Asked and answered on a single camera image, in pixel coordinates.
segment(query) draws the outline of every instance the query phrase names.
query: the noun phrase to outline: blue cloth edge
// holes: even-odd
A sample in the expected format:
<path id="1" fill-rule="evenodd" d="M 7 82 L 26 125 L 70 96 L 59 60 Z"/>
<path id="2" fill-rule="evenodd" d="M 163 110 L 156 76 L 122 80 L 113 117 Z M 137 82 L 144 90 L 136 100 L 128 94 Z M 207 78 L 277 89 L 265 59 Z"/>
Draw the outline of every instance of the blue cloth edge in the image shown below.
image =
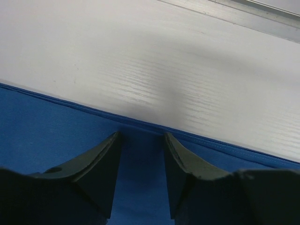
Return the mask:
<path id="1" fill-rule="evenodd" d="M 132 119 L 132 118 L 121 116 L 121 115 L 116 115 L 116 114 L 113 114 L 110 112 L 104 112 L 104 111 L 94 109 L 94 108 L 91 108 L 88 106 L 83 106 L 83 105 L 80 105 L 77 103 L 73 103 L 73 102 L 62 100 L 59 98 L 55 98 L 55 97 L 47 96 L 44 94 L 36 93 L 33 91 L 21 89 L 21 88 L 14 87 L 11 85 L 0 83 L 0 88 L 4 88 L 7 90 L 11 90 L 11 91 L 16 91 L 18 93 L 28 95 L 28 96 L 31 96 L 34 98 L 39 98 L 41 100 L 45 100 L 45 101 L 48 101 L 48 102 L 51 102 L 54 104 L 66 106 L 66 107 L 69 107 L 69 108 L 72 108 L 75 110 L 79 110 L 79 111 L 82 111 L 85 113 L 93 114 L 96 116 L 101 116 L 101 117 L 109 119 L 109 120 L 113 120 L 116 122 L 131 125 L 134 127 L 142 128 L 142 129 L 151 131 L 158 135 L 162 135 L 164 132 L 171 132 L 176 138 L 181 139 L 183 141 L 195 143 L 198 145 L 201 144 L 202 146 L 205 146 L 212 150 L 216 150 L 216 151 L 222 152 L 224 154 L 227 154 L 227 155 L 230 155 L 230 156 L 233 156 L 236 158 L 244 159 L 249 162 L 259 163 L 261 165 L 265 165 L 268 167 L 277 168 L 278 164 L 281 164 L 283 167 L 299 168 L 299 165 L 300 165 L 299 163 L 293 162 L 288 159 L 272 156 L 272 155 L 269 155 L 266 153 L 258 152 L 258 151 L 244 148 L 241 146 L 237 146 L 234 144 L 229 144 L 226 142 L 218 141 L 218 140 L 207 138 L 204 136 L 195 135 L 192 133 L 180 131 L 180 130 L 173 129 L 170 127 L 165 127 L 165 126 L 148 123 L 148 122 L 144 122 L 141 120 Z"/>

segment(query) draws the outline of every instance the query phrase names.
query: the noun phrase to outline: black rubber piece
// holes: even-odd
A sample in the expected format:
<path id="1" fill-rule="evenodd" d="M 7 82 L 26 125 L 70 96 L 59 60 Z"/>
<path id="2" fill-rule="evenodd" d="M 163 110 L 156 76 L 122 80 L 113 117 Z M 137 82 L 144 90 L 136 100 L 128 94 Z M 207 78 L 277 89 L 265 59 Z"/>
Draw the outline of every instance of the black rubber piece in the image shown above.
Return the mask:
<path id="1" fill-rule="evenodd" d="M 165 134 L 165 171 L 176 225 L 299 225 L 300 172 L 223 171 Z"/>
<path id="2" fill-rule="evenodd" d="M 104 225 L 110 218 L 121 136 L 47 170 L 22 175 L 0 169 L 1 224 Z"/>

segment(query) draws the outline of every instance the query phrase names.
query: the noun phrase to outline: blue fabric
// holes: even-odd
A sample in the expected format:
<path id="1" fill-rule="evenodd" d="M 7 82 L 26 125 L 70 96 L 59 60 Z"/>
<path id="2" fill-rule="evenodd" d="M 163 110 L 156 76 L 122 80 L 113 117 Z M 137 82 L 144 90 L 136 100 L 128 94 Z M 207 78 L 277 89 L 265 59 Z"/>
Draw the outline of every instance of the blue fabric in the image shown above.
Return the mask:
<path id="1" fill-rule="evenodd" d="M 0 84 L 0 166 L 44 172 L 102 142 L 125 135 L 112 225 L 173 225 L 170 220 L 162 134 L 229 172 L 241 168 L 300 168 L 300 164 L 159 125 Z"/>

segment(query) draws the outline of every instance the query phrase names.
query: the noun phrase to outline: white wood-grain panel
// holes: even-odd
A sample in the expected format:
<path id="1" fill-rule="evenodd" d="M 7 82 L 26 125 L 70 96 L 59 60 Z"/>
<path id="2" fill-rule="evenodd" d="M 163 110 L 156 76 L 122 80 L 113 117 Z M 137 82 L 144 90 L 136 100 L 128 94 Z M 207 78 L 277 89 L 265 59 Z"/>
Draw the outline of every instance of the white wood-grain panel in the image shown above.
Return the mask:
<path id="1" fill-rule="evenodd" d="M 4 0 L 0 81 L 300 162 L 300 45 L 155 0 Z"/>

